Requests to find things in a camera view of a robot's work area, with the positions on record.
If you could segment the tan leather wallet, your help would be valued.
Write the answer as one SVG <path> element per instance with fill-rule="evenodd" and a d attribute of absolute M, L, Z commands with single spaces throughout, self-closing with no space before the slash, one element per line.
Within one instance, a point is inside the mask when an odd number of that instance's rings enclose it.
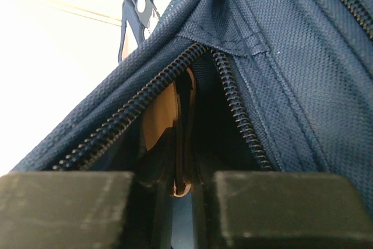
<path fill-rule="evenodd" d="M 145 151 L 154 149 L 162 134 L 175 129 L 171 142 L 175 144 L 173 196 L 184 197 L 192 185 L 191 135 L 195 113 L 196 78 L 191 67 L 171 82 L 146 109 L 142 117 L 142 137 Z"/>

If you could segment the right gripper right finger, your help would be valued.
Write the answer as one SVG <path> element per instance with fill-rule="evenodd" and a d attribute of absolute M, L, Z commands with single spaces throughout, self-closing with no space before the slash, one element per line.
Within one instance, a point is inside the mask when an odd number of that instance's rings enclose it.
<path fill-rule="evenodd" d="M 330 173 L 230 170 L 193 160 L 196 248 L 371 248 L 372 219 L 358 191 Z"/>

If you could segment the navy blue student backpack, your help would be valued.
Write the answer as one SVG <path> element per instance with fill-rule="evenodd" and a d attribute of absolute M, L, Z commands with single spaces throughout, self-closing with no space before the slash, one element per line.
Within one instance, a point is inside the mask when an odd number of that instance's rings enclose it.
<path fill-rule="evenodd" d="M 244 159 L 344 176 L 372 208 L 372 0 L 172 0 L 15 170 L 90 168 L 190 65 L 224 98 Z"/>

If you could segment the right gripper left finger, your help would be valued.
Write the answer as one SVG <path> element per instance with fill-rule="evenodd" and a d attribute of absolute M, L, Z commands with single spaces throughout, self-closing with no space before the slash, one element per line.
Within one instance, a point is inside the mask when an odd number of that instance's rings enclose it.
<path fill-rule="evenodd" d="M 175 130 L 128 171 L 1 177 L 2 248 L 170 248 Z"/>

